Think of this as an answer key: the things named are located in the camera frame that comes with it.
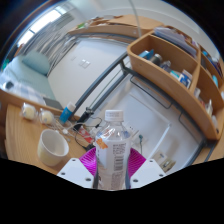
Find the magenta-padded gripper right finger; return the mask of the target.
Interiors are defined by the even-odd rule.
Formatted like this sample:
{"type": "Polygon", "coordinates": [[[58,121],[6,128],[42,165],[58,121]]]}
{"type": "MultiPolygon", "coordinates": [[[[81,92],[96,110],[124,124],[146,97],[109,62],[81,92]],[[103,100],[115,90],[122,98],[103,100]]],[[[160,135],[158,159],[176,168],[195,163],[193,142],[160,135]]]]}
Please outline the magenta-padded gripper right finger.
{"type": "Polygon", "coordinates": [[[135,149],[130,150],[125,180],[127,189],[141,188],[165,176],[154,159],[146,159],[135,149]]]}

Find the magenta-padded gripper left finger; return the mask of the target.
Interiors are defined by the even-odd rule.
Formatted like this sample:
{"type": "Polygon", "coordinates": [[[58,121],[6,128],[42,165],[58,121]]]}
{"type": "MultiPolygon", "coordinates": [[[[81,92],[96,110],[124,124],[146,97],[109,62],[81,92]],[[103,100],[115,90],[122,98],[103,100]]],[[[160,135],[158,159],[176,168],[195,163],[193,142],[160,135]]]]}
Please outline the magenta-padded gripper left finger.
{"type": "Polygon", "coordinates": [[[59,171],[58,176],[84,188],[96,188],[96,149],[90,149],[80,158],[71,158],[59,171]]]}

